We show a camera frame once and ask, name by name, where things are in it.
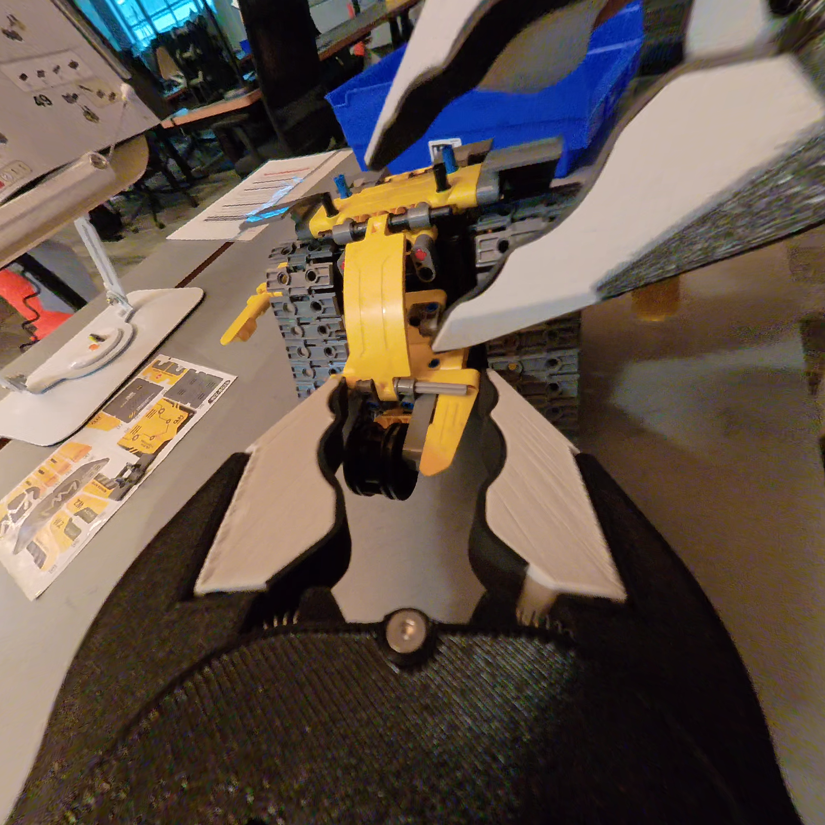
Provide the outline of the laminated instruction sheet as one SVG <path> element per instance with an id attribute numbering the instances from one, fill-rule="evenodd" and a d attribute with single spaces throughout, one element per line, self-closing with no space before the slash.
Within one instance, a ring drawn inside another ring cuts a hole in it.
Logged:
<path id="1" fill-rule="evenodd" d="M 352 150 L 270 160 L 176 231 L 170 241 L 231 242 L 283 214 L 287 203 L 309 193 Z"/>

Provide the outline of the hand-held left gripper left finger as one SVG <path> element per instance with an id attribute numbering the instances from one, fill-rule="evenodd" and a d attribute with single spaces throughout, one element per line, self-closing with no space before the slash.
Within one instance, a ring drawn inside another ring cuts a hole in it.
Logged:
<path id="1" fill-rule="evenodd" d="M 343 529 L 347 395 L 345 378 L 331 377 L 246 450 L 197 595 L 262 592 Z"/>

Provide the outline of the black office chair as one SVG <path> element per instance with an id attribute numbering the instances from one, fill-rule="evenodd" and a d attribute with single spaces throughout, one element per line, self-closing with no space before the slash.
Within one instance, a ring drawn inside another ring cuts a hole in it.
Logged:
<path id="1" fill-rule="evenodd" d="M 325 98 L 315 22 L 307 1 L 239 1 L 263 106 L 292 156 L 337 148 L 343 132 Z"/>

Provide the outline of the orange traffic cone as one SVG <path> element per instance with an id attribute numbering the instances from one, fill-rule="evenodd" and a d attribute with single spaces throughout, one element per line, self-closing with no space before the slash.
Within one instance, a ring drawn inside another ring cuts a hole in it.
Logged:
<path id="1" fill-rule="evenodd" d="M 41 301 L 41 292 L 40 285 L 36 281 L 30 281 L 25 272 L 2 269 L 2 303 L 20 316 L 20 326 L 25 336 L 20 345 L 22 351 L 52 334 L 72 315 L 71 312 L 46 309 Z"/>

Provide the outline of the blue plastic bin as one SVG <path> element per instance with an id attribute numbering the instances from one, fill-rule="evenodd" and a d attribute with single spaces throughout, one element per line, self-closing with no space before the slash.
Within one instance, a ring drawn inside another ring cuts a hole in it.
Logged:
<path id="1" fill-rule="evenodd" d="M 424 136 L 388 164 L 393 173 L 431 165 L 431 151 L 492 140 L 494 149 L 561 138 L 558 172 L 570 173 L 589 147 L 602 140 L 630 82 L 644 39 L 644 7 L 631 2 L 594 29 L 583 62 L 561 82 L 540 92 L 506 94 L 474 89 L 452 101 Z M 406 48 L 326 95 L 346 142 L 366 169 L 365 153 Z"/>

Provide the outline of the dark grey toy connector piece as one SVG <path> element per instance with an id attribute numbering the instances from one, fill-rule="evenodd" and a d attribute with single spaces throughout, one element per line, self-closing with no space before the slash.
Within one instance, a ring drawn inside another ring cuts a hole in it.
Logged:
<path id="1" fill-rule="evenodd" d="M 126 464 L 118 475 L 111 480 L 112 487 L 109 500 L 121 501 L 125 498 L 130 490 L 140 483 L 153 461 L 152 456 L 142 456 L 138 461 Z"/>

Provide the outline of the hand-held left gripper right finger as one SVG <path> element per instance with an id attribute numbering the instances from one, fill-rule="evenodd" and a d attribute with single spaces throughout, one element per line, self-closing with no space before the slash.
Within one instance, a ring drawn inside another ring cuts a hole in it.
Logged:
<path id="1" fill-rule="evenodd" d="M 526 626 L 562 596 L 626 602 L 578 449 L 493 370 L 479 405 L 489 464 L 469 537 L 476 577 Z"/>

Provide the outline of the yellow sticker sheet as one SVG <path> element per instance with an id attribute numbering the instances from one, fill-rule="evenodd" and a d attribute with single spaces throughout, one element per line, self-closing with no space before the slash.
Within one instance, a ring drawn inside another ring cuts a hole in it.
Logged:
<path id="1" fill-rule="evenodd" d="M 236 376 L 159 355 L 1 499 L 1 561 L 34 601 L 118 512 L 139 484 L 227 392 Z M 121 501 L 128 463 L 152 456 Z"/>

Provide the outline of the yellow tracked toy vehicle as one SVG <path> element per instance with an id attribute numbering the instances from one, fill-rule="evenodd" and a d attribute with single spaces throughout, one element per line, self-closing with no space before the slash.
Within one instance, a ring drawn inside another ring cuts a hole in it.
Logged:
<path id="1" fill-rule="evenodd" d="M 270 310 L 299 398 L 345 379 L 343 473 L 356 494 L 405 500 L 420 474 L 446 470 L 487 368 L 578 442 L 581 313 L 433 348 L 446 311 L 578 194 L 579 183 L 553 183 L 561 154 L 560 138 L 443 144 L 429 167 L 340 175 L 336 197 L 323 191 L 247 220 L 291 219 L 294 238 L 272 250 L 220 342 L 247 341 Z"/>

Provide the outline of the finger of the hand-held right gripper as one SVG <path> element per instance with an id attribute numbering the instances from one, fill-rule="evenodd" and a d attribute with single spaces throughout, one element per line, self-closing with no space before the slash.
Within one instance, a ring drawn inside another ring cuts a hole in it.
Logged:
<path id="1" fill-rule="evenodd" d="M 823 95 L 791 55 L 679 70 L 623 123 L 572 211 L 444 317 L 461 349 L 591 306 L 645 253 L 813 138 Z"/>
<path id="2" fill-rule="evenodd" d="M 531 93 L 571 74 L 608 1 L 425 2 L 380 111 L 366 166 L 387 166 L 474 88 Z"/>

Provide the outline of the instruction booklet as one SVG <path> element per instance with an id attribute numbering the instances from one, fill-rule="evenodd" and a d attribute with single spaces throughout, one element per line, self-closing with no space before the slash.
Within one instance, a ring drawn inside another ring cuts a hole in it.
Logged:
<path id="1" fill-rule="evenodd" d="M 68 2 L 1 2 L 1 197 L 160 119 Z"/>

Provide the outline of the white book stand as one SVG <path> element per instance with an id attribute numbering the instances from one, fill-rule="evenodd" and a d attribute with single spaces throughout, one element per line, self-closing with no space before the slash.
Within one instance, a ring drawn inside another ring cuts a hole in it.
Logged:
<path id="1" fill-rule="evenodd" d="M 2 204 L 2 266 L 73 221 L 104 282 L 106 306 L 29 375 L 2 376 L 2 440 L 53 446 L 78 431 L 201 303 L 200 288 L 126 292 L 89 210 L 136 182 L 148 165 L 144 137 L 108 157 L 87 153 Z"/>

